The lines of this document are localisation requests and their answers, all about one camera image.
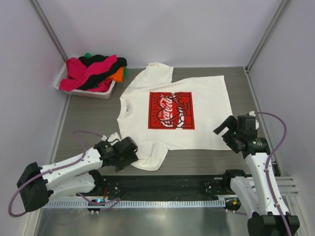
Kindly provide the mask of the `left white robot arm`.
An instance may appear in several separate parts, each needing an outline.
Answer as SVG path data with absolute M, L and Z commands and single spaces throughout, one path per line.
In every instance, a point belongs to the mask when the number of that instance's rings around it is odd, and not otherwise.
M 99 169 L 112 166 L 115 172 L 138 160 L 137 144 L 130 137 L 102 140 L 82 154 L 67 160 L 39 166 L 33 162 L 25 168 L 17 187 L 25 212 L 44 207 L 54 199 L 86 194 L 100 196 L 106 181 Z

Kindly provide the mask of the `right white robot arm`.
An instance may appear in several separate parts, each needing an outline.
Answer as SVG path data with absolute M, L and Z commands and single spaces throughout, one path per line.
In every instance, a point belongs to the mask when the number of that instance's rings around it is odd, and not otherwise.
M 214 129 L 235 153 L 241 152 L 248 165 L 254 186 L 242 170 L 226 170 L 222 176 L 222 189 L 236 194 L 248 217 L 247 228 L 251 236 L 292 236 L 300 227 L 298 216 L 291 215 L 273 173 L 271 163 L 274 151 L 265 138 L 258 137 L 255 112 L 229 116 Z

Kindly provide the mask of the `white coca-cola t-shirt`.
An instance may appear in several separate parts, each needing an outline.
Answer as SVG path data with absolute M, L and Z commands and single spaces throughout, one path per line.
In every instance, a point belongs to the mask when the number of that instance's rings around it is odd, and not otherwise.
M 173 67 L 150 63 L 120 96 L 120 135 L 137 144 L 138 169 L 158 170 L 170 150 L 228 150 L 214 133 L 232 115 L 224 76 L 172 75 Z

